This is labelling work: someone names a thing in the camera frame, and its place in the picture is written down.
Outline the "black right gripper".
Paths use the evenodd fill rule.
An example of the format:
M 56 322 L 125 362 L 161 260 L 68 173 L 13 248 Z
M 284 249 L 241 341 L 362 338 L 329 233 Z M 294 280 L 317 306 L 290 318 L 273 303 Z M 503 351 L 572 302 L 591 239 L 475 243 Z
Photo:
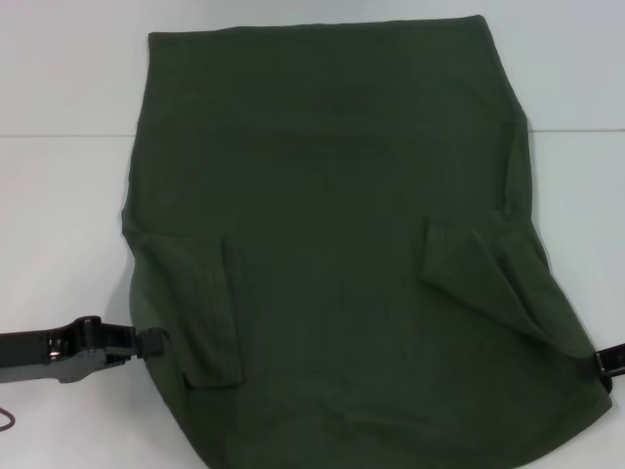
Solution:
M 598 377 L 607 392 L 613 389 L 612 378 L 624 374 L 625 344 L 619 344 L 595 353 Z

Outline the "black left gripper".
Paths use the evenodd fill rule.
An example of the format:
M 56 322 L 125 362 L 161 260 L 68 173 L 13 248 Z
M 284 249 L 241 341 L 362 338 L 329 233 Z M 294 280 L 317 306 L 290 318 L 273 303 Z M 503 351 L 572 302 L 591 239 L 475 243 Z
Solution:
M 1 382 L 54 379 L 78 382 L 90 374 L 119 366 L 136 356 L 146 361 L 161 356 L 167 332 L 160 327 L 138 330 L 79 318 L 52 329 L 1 335 Z

